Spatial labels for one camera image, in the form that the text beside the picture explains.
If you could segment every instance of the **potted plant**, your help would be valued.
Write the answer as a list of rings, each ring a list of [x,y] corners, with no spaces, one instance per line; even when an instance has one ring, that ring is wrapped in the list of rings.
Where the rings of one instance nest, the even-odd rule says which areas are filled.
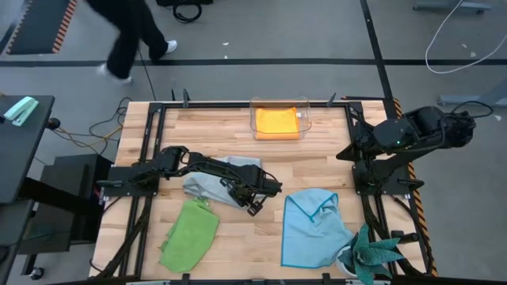
[[[392,278],[384,263],[405,258],[392,251],[399,238],[369,242],[368,225],[364,224],[351,242],[337,254],[337,266],[344,273],[357,277],[365,285],[373,285],[373,274]]]

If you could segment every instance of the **clear plastic container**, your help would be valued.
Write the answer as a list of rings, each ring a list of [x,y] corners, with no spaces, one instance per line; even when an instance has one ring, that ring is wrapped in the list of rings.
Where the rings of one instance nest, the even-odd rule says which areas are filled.
[[[311,128],[310,102],[305,97],[288,100],[250,100],[250,127],[259,140],[302,139]]]

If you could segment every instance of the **white sneaker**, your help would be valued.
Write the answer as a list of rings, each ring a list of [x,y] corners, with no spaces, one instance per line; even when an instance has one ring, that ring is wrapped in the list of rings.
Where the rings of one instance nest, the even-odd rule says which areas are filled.
[[[167,51],[166,54],[169,54],[173,51],[176,51],[177,48],[177,41],[176,40],[170,40],[167,42]]]
[[[114,82],[121,84],[121,85],[127,85],[127,84],[132,83],[132,76],[129,76],[128,78],[125,78],[125,79],[118,78],[108,70],[108,67],[105,65],[105,63],[103,63],[102,65],[100,65],[98,67],[97,73],[99,75],[104,76],[104,77],[111,78]]]

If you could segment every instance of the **floor mat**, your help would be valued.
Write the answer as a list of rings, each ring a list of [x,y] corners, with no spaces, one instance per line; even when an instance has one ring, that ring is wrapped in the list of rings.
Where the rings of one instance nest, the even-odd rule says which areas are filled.
[[[77,0],[30,1],[13,33],[7,54],[57,53],[62,48],[76,5]]]

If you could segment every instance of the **orange cloth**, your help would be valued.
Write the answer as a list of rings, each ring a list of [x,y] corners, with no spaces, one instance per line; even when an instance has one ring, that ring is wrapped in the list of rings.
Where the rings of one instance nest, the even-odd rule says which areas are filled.
[[[256,139],[299,139],[299,120],[295,107],[255,111]]]

